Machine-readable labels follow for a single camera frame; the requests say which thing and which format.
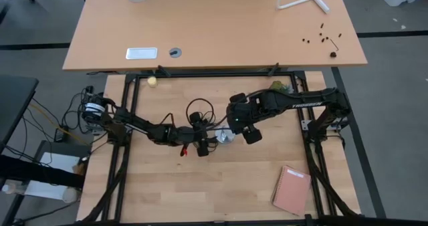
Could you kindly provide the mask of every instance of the floor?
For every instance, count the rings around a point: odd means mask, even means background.
[[[7,0],[0,0],[3,8]],[[383,0],[344,0],[357,32],[428,29],[428,0],[389,7]],[[70,42],[82,10],[83,0],[13,0],[0,25],[0,45]],[[426,45],[428,37],[361,39],[368,66],[340,69],[360,127],[362,139],[389,218],[428,221],[425,162],[428,154],[424,134],[428,128],[424,112],[428,97]],[[63,72],[67,49],[0,51],[0,74],[31,76],[40,80],[35,98],[61,116],[71,97],[84,86],[102,91],[106,76],[84,72]],[[322,68],[328,86],[335,86],[329,68]],[[54,130],[35,114],[48,134]],[[70,117],[70,124],[76,119]],[[352,145],[349,129],[344,130],[346,156],[362,212],[374,216],[366,183]],[[17,127],[9,145],[22,150],[25,131]],[[26,153],[33,155],[44,136],[28,127]],[[0,220],[13,197],[0,194]],[[18,217],[25,218],[64,205],[59,201],[27,197]],[[72,223],[77,205],[36,219],[27,225]]]

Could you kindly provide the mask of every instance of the book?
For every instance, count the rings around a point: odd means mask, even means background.
[[[272,204],[287,212],[304,216],[310,188],[310,175],[283,166],[272,195]]]

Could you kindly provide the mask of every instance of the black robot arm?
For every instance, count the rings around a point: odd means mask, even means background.
[[[227,123],[235,134],[243,134],[248,144],[261,140],[256,122],[277,116],[286,110],[325,106],[320,117],[308,125],[310,137],[325,138],[326,129],[335,119],[350,113],[346,96],[336,88],[315,92],[285,93],[279,90],[260,90],[247,96],[243,93],[230,97]]]

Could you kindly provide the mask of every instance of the white label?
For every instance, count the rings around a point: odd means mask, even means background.
[[[106,110],[102,106],[95,103],[87,103],[85,107],[86,107],[85,111],[87,112],[104,112]],[[94,113],[94,114],[97,116],[101,116],[101,113]]]
[[[143,60],[156,59],[158,57],[158,48],[128,48],[126,51],[126,59],[128,60]]]
[[[297,176],[297,177],[301,177],[301,178],[303,178],[303,174],[301,174],[301,173],[297,173],[297,172],[294,172],[293,170],[290,170],[290,169],[287,169],[287,173],[291,173],[291,174],[293,174],[294,176]]]

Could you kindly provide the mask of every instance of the wooden desk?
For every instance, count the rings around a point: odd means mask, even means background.
[[[63,69],[367,64],[343,1],[324,1],[328,15],[313,1],[276,11],[276,0],[86,0]],[[157,47],[157,58],[126,60],[130,47]],[[181,57],[169,55],[174,47]]]
[[[309,90],[325,88],[321,72],[306,72],[306,76]],[[289,77],[279,76],[168,78],[159,79],[156,88],[149,88],[141,80],[136,114],[160,122],[166,113],[172,112],[177,125],[187,125],[187,104],[192,99],[205,98],[213,104],[217,118],[221,118],[230,96],[267,88],[274,80],[290,83]],[[120,102],[123,86],[124,76],[109,76],[104,96]],[[208,105],[200,103],[192,105],[189,111],[207,109]],[[315,114],[318,116],[322,110],[317,108]],[[308,173],[297,112],[288,110],[256,126],[263,140],[247,145],[239,135],[231,144],[220,145],[215,152],[202,158],[193,147],[189,147],[189,156],[180,157],[180,147],[155,145],[145,135],[134,133],[121,221],[297,219],[270,203],[282,166],[289,165]],[[332,186],[352,210],[359,212],[340,140],[329,138],[323,146]],[[108,144],[91,156],[78,219],[90,212],[104,192],[111,154],[112,145]],[[111,216],[114,204],[112,200]],[[312,192],[306,202],[306,212],[316,216]]]

